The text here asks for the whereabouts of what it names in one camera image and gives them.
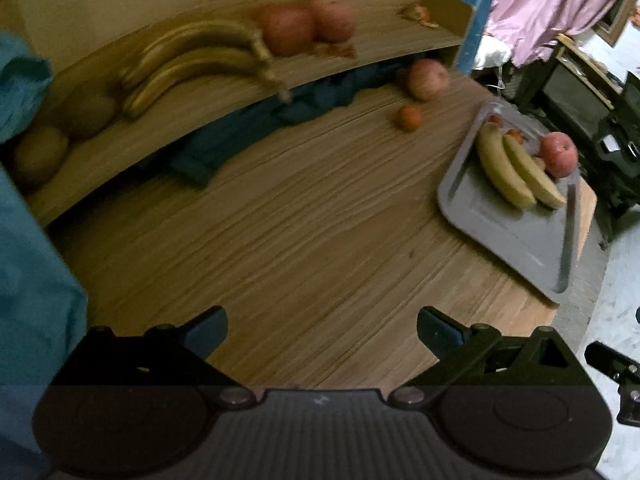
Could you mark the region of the yellow banana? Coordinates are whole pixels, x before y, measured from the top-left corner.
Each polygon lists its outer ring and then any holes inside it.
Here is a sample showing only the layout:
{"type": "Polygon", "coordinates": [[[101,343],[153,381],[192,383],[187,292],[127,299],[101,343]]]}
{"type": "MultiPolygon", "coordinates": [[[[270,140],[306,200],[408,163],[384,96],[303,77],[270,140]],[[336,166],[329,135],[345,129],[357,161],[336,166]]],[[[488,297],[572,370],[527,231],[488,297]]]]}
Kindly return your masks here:
{"type": "Polygon", "coordinates": [[[515,171],[538,202],[552,209],[560,209],[566,205],[565,196],[517,140],[506,134],[503,137],[503,146],[515,171]]]}
{"type": "Polygon", "coordinates": [[[494,122],[480,127],[476,136],[480,163],[491,184],[507,202],[518,210],[529,210],[535,206],[536,198],[512,166],[502,138],[502,130],[494,122]]]}

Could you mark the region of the brown kiwi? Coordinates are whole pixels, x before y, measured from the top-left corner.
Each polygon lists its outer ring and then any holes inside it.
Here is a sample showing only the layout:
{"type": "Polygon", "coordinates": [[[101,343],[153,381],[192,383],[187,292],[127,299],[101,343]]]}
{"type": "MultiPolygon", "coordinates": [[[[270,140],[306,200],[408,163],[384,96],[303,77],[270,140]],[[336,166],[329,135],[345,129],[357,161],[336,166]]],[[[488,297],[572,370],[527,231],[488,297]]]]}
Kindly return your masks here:
{"type": "Polygon", "coordinates": [[[55,126],[29,131],[15,152],[17,172],[28,182],[47,182],[64,162],[69,143],[66,134],[55,126]]]}
{"type": "Polygon", "coordinates": [[[118,112],[110,86],[100,80],[84,81],[61,105],[61,129],[74,140],[96,136],[118,112]]]}
{"type": "Polygon", "coordinates": [[[542,158],[534,156],[533,161],[542,171],[546,170],[546,164],[544,163],[544,160],[542,158]]]}

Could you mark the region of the small tangerine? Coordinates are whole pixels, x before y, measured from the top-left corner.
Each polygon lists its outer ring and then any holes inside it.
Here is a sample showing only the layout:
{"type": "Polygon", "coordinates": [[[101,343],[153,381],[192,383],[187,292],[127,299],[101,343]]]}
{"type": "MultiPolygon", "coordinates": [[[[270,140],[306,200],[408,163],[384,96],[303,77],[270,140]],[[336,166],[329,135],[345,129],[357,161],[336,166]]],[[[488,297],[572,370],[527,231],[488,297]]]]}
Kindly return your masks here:
{"type": "Polygon", "coordinates": [[[506,134],[508,136],[510,136],[512,139],[514,139],[516,142],[518,142],[518,144],[523,144],[525,142],[525,138],[523,136],[523,133],[521,133],[520,130],[518,129],[509,129],[506,134]]]}

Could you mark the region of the teal sleeve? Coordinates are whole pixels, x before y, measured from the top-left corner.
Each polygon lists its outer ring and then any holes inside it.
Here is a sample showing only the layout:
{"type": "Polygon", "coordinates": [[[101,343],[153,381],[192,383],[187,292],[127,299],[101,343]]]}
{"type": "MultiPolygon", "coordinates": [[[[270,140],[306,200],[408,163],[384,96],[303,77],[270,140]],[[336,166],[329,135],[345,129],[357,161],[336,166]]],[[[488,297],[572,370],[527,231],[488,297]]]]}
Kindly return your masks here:
{"type": "MultiPolygon", "coordinates": [[[[35,118],[53,74],[21,38],[1,35],[1,146],[35,118]]],[[[85,335],[87,295],[1,176],[1,475],[41,479],[50,469],[32,433],[47,385],[85,335]]]]}

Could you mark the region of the dark teal cloth under shelf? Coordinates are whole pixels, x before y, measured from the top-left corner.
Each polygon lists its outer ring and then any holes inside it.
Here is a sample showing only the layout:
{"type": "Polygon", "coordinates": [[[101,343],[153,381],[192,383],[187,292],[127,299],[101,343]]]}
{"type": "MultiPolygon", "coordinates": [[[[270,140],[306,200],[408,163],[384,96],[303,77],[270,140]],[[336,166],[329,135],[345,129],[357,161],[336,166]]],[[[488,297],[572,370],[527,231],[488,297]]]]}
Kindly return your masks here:
{"type": "Polygon", "coordinates": [[[182,184],[204,188],[230,158],[266,136],[349,106],[360,91],[393,82],[401,69],[398,62],[354,68],[294,88],[288,103],[274,96],[243,107],[180,140],[169,174],[182,184]]]}

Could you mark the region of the red apple on tray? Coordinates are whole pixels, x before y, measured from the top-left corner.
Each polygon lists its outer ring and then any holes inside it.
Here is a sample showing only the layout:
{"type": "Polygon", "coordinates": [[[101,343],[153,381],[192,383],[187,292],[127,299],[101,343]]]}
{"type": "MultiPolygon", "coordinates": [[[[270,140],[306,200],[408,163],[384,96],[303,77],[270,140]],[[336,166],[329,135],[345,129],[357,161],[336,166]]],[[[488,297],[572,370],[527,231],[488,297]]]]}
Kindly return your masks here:
{"type": "Polygon", "coordinates": [[[557,179],[568,177],[578,166],[578,151],[572,139],[559,131],[546,134],[540,141],[538,156],[557,179]]]}

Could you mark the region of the small orange on table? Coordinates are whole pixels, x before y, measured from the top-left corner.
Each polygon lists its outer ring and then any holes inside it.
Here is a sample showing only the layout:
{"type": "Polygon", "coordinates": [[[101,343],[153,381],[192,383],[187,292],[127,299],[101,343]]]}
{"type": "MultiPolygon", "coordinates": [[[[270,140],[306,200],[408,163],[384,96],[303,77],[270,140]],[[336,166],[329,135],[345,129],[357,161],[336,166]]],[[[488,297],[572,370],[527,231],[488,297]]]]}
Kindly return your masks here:
{"type": "Polygon", "coordinates": [[[419,107],[404,105],[396,113],[395,125],[405,132],[413,132],[423,124],[423,114],[419,107]]]}

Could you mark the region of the curved wooden shelf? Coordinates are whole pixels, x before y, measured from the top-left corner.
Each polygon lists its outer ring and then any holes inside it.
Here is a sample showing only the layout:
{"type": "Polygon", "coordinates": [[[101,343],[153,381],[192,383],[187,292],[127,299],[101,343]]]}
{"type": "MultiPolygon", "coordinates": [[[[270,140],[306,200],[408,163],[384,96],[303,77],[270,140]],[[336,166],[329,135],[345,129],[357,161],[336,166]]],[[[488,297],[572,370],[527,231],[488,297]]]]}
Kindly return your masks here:
{"type": "MultiPolygon", "coordinates": [[[[58,72],[41,110],[48,114],[81,81],[111,77],[140,44],[174,27],[204,18],[247,18],[262,4],[305,0],[215,0],[206,6],[142,27],[122,36],[58,72]]],[[[457,50],[469,30],[473,8],[462,0],[340,0],[355,11],[353,58],[301,54],[277,58],[273,68],[291,88],[391,58],[431,50],[457,50]],[[398,12],[411,3],[426,6],[438,29],[405,20],[398,12]]],[[[119,120],[95,138],[70,150],[60,170],[27,197],[40,226],[47,226],[71,206],[122,171],[167,144],[270,96],[270,90],[241,76],[207,76],[169,90],[133,122],[119,120]]]]}

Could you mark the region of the red apple on table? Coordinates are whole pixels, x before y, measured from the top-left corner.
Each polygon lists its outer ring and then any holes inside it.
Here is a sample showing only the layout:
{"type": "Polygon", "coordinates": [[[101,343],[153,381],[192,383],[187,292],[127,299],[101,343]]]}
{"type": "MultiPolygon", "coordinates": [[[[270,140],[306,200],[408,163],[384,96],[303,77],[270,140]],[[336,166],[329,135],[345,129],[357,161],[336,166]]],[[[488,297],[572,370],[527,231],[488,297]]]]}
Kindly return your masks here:
{"type": "Polygon", "coordinates": [[[408,90],[419,101],[426,102],[437,98],[449,88],[449,85],[448,70],[435,60],[416,60],[408,71],[408,90]]]}

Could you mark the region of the banana bunch on shelf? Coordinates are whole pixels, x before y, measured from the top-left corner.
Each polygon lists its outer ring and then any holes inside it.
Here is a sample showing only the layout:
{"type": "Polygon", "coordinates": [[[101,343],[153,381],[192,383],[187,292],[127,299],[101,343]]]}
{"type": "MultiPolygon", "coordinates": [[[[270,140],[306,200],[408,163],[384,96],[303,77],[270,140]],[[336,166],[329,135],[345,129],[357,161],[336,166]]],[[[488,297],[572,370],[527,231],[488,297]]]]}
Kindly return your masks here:
{"type": "Polygon", "coordinates": [[[178,84],[216,75],[253,77],[288,102],[290,90],[272,62],[262,31],[253,25],[222,18],[181,25],[149,42],[120,71],[127,92],[122,110],[136,119],[178,84]]]}

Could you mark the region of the white plastic bag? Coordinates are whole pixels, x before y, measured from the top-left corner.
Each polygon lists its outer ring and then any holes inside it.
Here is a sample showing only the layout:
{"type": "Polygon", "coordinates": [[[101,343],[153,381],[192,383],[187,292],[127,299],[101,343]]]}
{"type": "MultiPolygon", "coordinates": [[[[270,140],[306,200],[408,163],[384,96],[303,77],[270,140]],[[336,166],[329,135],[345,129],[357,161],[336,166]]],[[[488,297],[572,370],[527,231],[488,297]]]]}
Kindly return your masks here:
{"type": "Polygon", "coordinates": [[[512,56],[512,47],[500,39],[483,35],[475,53],[472,67],[472,78],[501,96],[506,88],[503,76],[504,70],[512,56]]]}

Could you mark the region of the large orange on shelf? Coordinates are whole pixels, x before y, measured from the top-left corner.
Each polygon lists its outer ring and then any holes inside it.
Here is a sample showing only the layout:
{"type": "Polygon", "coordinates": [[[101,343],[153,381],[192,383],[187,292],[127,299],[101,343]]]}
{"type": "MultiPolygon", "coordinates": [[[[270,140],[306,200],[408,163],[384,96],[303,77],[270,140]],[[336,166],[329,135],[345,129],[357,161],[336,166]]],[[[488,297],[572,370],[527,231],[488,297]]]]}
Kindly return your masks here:
{"type": "Polygon", "coordinates": [[[267,4],[256,11],[255,20],[274,55],[288,58],[314,44],[314,17],[306,6],[267,4]]]}

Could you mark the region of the red apple on shelf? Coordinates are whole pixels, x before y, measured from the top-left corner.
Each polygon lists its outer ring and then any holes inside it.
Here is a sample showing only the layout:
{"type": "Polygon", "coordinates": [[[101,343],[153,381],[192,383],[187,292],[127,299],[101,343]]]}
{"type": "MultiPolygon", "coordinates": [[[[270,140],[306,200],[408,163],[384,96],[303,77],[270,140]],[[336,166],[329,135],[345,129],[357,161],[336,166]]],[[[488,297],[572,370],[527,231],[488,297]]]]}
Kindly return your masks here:
{"type": "Polygon", "coordinates": [[[344,1],[314,0],[310,4],[314,28],[319,40],[329,44],[342,44],[356,32],[355,11],[344,1]]]}

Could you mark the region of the orange peel scraps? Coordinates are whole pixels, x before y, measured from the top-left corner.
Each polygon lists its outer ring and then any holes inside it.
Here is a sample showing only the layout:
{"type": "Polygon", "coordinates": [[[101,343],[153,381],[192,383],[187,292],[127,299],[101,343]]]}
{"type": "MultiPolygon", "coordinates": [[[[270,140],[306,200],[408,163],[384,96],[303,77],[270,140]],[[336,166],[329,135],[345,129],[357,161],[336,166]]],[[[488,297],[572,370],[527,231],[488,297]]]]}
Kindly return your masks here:
{"type": "Polygon", "coordinates": [[[404,6],[398,12],[398,15],[405,20],[418,23],[426,28],[439,28],[439,24],[432,20],[431,12],[426,6],[422,6],[419,3],[411,3],[408,6],[404,6]]]}

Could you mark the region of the pink curtain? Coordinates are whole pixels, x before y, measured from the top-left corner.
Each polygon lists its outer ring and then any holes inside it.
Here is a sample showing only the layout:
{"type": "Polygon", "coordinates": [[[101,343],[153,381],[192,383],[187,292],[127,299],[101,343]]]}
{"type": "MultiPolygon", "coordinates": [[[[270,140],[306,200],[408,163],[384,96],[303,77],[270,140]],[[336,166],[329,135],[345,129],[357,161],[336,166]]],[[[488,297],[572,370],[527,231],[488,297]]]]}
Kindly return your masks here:
{"type": "Polygon", "coordinates": [[[548,60],[559,34],[579,35],[616,0],[492,0],[485,32],[511,48],[518,67],[548,60]]]}

